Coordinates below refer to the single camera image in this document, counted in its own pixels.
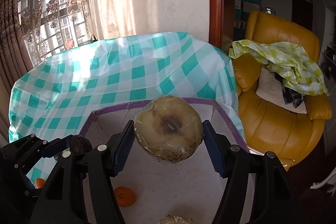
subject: cardboard box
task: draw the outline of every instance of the cardboard box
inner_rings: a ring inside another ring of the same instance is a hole
[[[235,21],[234,28],[241,28],[241,27],[242,27],[241,21]]]
[[[225,135],[231,144],[249,151],[238,130],[221,106],[214,100],[184,98],[200,115],[209,120],[215,131]],[[149,100],[113,105],[93,111],[80,131],[93,147],[106,143],[115,133],[122,132],[135,113]],[[135,139],[124,170],[111,178],[113,188],[133,189],[137,201],[120,208],[126,223],[156,224],[166,215],[192,218],[195,224],[212,223],[221,201],[227,179],[215,172],[204,142],[188,159],[173,164],[159,160],[145,151]],[[83,181],[88,220],[95,223],[88,180]],[[254,177],[249,175],[241,223],[249,221],[254,195]]]
[[[251,2],[243,1],[243,11],[251,13],[253,11],[260,11],[261,5]]]

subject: metal bolt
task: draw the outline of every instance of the metal bolt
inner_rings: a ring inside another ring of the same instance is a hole
[[[98,149],[98,151],[104,151],[104,150],[107,149],[107,146],[106,146],[106,144],[101,144],[97,147],[97,149]]]
[[[233,152],[238,152],[240,150],[240,147],[238,145],[231,145],[230,149],[233,151]]]
[[[310,188],[314,189],[316,186],[318,186],[318,183],[314,182],[313,185]]]
[[[275,153],[274,152],[272,152],[272,151],[268,151],[267,153],[267,156],[269,156],[270,158],[275,158]]]
[[[64,152],[62,153],[63,158],[67,158],[67,157],[69,157],[70,155],[71,155],[71,152],[70,152],[70,151],[64,151]]]

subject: dark cloth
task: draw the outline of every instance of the dark cloth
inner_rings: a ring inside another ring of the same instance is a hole
[[[286,87],[284,85],[284,79],[277,73],[275,74],[275,79],[281,82],[282,84],[281,85],[282,95],[283,95],[283,100],[285,101],[285,104],[288,105],[292,103],[295,108],[301,105],[305,95]]]

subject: window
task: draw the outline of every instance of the window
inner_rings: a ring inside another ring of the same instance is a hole
[[[67,50],[67,39],[89,39],[86,0],[19,0],[18,13],[33,65]]]

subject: green and white cloth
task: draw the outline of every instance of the green and white cloth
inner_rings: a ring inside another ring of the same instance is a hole
[[[232,47],[229,51],[231,58],[251,54],[257,61],[267,65],[268,70],[282,76],[284,85],[292,90],[305,95],[328,94],[321,69],[299,44],[259,44],[244,39],[233,42]]]
[[[231,60],[188,33],[167,32],[98,41],[46,59],[12,89],[9,139],[77,134],[93,110],[162,94],[215,99],[244,138]],[[41,159],[28,177],[47,178],[54,164]]]

